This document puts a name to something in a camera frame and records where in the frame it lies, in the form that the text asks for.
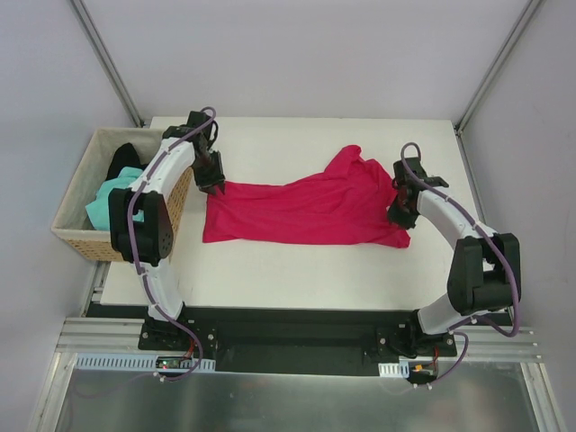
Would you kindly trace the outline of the pink t shirt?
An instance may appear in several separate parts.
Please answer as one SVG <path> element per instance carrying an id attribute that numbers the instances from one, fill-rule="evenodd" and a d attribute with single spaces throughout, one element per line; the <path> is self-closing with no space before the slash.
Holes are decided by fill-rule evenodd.
<path id="1" fill-rule="evenodd" d="M 388 172 L 349 145 L 322 172 L 289 184 L 228 183 L 207 199 L 202 240 L 404 249 L 410 235 L 387 217 L 394 198 Z"/>

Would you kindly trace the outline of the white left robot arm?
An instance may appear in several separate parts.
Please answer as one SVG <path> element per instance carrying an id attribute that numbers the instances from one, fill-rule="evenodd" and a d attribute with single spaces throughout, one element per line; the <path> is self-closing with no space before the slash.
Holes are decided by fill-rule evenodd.
<path id="1" fill-rule="evenodd" d="M 165 321 L 158 337 L 172 350 L 188 344 L 191 330 L 178 320 L 184 300 L 169 264 L 176 235 L 167 199 L 188 169 L 200 192 L 225 192 L 221 153 L 212 148 L 218 133 L 214 108 L 191 111 L 186 123 L 163 132 L 158 151 L 143 173 L 108 196 L 112 248 L 134 265 L 148 298 L 148 315 Z"/>

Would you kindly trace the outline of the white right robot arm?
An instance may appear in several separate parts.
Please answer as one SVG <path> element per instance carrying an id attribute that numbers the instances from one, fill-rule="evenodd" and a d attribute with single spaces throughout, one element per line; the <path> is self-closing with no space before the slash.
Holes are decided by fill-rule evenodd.
<path id="1" fill-rule="evenodd" d="M 437 335 L 479 320 L 521 299 L 519 241 L 477 221 L 448 194 L 448 183 L 429 176 L 417 157 L 393 165 L 396 197 L 388 210 L 389 222 L 405 229 L 428 220 L 453 250 L 446 293 L 416 312 L 416 326 L 405 332 L 407 349 L 425 355 L 437 344 Z"/>

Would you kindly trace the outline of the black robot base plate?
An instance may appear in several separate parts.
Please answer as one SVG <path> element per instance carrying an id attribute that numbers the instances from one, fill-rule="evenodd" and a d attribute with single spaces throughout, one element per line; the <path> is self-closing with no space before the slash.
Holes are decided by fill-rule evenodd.
<path id="1" fill-rule="evenodd" d="M 409 311 L 186 307 L 179 326 L 145 318 L 138 348 L 213 360 L 219 372 L 375 376 L 403 357 L 456 356 L 447 333 L 426 336 Z"/>

